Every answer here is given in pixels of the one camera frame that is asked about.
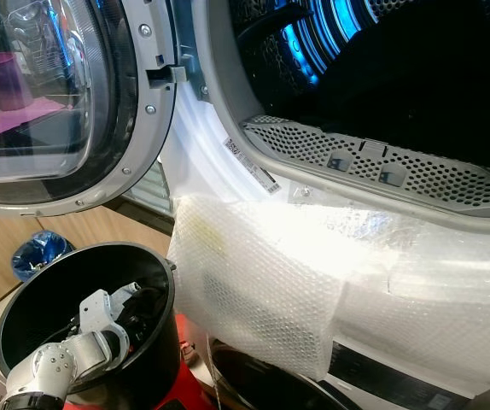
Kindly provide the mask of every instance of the wooden floor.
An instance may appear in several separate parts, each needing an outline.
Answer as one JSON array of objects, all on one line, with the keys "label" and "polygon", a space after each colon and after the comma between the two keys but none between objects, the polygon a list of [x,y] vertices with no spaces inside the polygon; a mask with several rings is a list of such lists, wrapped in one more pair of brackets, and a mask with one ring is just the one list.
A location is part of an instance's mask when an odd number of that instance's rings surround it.
[{"label": "wooden floor", "polygon": [[0,217],[0,299],[19,284],[10,266],[12,254],[34,232],[43,229],[59,233],[76,248],[127,241],[140,243],[165,255],[170,241],[167,235],[104,207],[49,218]]}]

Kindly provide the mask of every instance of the bubble wrap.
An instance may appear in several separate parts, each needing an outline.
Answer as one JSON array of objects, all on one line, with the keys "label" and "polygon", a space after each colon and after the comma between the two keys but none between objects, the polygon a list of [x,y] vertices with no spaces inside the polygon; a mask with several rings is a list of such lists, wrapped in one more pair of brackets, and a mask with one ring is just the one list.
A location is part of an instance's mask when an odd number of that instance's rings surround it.
[{"label": "bubble wrap", "polygon": [[276,366],[319,379],[334,337],[490,383],[490,235],[352,202],[189,196],[169,257],[176,307]]}]

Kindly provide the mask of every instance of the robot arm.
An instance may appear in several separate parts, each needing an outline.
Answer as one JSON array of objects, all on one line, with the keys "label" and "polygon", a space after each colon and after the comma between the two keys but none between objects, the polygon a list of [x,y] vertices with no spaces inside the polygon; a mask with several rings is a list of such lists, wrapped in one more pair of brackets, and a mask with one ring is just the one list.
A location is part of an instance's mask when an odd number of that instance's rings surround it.
[{"label": "robot arm", "polygon": [[60,343],[46,343],[8,375],[2,410],[61,410],[72,384],[119,366],[130,342],[115,322],[123,302],[139,287],[129,284],[111,296],[98,290],[80,303],[80,333]]}]

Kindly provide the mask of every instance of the barcode sticker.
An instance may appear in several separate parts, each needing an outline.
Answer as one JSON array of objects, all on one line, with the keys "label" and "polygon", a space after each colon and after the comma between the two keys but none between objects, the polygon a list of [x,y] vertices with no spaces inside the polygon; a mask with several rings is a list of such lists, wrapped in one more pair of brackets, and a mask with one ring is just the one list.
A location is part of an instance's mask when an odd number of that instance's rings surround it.
[{"label": "barcode sticker", "polygon": [[273,194],[281,189],[281,186],[276,182],[276,180],[266,170],[262,169],[256,164],[253,164],[253,162],[249,160],[239,148],[237,148],[237,145],[231,140],[231,138],[227,138],[225,140],[225,147],[230,150],[237,160],[241,162],[248,172],[253,175],[254,179],[256,179],[259,184],[268,191],[269,194]]}]

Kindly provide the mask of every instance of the washing machine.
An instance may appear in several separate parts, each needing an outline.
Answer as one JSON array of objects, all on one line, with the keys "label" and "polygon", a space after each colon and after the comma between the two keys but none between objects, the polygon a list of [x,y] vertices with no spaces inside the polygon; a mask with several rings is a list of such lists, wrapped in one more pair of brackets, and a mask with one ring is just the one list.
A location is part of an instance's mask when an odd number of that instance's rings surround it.
[{"label": "washing machine", "polygon": [[[159,155],[172,197],[315,190],[490,241],[490,1],[0,0],[0,215],[98,206]],[[490,389],[452,357],[335,341],[455,395]]]}]

